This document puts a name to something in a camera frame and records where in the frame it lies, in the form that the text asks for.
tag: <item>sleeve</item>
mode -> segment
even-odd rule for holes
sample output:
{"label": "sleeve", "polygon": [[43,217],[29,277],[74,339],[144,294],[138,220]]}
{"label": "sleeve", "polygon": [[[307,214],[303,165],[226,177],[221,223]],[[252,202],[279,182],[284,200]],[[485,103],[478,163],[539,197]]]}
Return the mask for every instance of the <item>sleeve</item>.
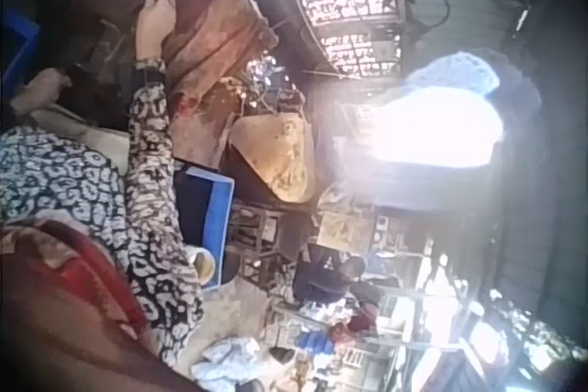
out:
{"label": "sleeve", "polygon": [[173,185],[174,159],[161,59],[136,62],[130,105],[127,217],[143,233],[181,241]]}

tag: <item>hand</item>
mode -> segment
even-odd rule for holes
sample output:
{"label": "hand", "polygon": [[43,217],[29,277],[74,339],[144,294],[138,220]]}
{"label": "hand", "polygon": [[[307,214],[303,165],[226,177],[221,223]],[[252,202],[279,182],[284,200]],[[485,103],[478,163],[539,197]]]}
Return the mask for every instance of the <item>hand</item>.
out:
{"label": "hand", "polygon": [[55,103],[62,89],[71,85],[70,77],[60,73],[57,69],[44,69],[25,86],[25,89],[10,104],[18,116],[23,116]]}
{"label": "hand", "polygon": [[145,0],[137,19],[137,60],[162,56],[162,43],[175,27],[175,0]]}

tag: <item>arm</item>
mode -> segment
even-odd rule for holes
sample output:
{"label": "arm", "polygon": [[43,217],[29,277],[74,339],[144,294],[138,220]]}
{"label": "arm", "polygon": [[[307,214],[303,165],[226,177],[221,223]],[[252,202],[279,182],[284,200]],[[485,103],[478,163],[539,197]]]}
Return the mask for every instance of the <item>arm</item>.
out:
{"label": "arm", "polygon": [[135,63],[126,177],[127,210],[134,228],[170,233],[173,239],[180,240],[164,73],[164,62],[158,57]]}
{"label": "arm", "polygon": [[71,85],[69,77],[55,68],[38,73],[12,100],[2,100],[2,133],[16,126],[20,119],[35,110],[55,103],[62,89]]}
{"label": "arm", "polygon": [[132,227],[181,240],[161,47],[175,26],[173,0],[145,0],[137,23],[126,199]]}

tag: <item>woman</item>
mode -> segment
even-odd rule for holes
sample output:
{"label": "woman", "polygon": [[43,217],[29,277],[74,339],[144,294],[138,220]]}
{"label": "woman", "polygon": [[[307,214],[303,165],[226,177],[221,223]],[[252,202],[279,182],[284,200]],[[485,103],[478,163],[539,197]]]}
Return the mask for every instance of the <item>woman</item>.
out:
{"label": "woman", "polygon": [[[145,0],[137,22],[124,180],[101,153],[41,129],[17,126],[2,136],[0,149],[3,258],[16,253],[51,268],[52,273],[40,268],[40,274],[57,273],[57,285],[65,280],[66,289],[100,306],[170,365],[203,314],[198,274],[188,263],[179,229],[167,134],[161,57],[174,27],[175,0]],[[47,105],[67,84],[57,71],[44,71],[13,100],[15,114]],[[104,254],[93,253],[96,248]],[[125,288],[142,312],[124,294],[103,301],[112,286],[117,293],[125,289],[112,282],[116,276],[108,273],[104,256],[124,274]],[[75,276],[65,268],[71,259],[78,265]],[[97,292],[88,280],[104,289]],[[141,314],[149,323],[146,330]]]}

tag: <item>clutter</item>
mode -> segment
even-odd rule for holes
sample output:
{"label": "clutter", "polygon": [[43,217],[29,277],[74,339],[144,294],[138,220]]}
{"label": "clutter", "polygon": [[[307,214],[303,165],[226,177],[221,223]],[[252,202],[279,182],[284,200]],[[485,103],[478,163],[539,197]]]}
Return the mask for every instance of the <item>clutter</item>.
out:
{"label": "clutter", "polygon": [[200,386],[211,392],[233,392],[237,385],[267,375],[279,362],[264,356],[251,337],[225,339],[206,349],[207,362],[194,364],[191,373]]}

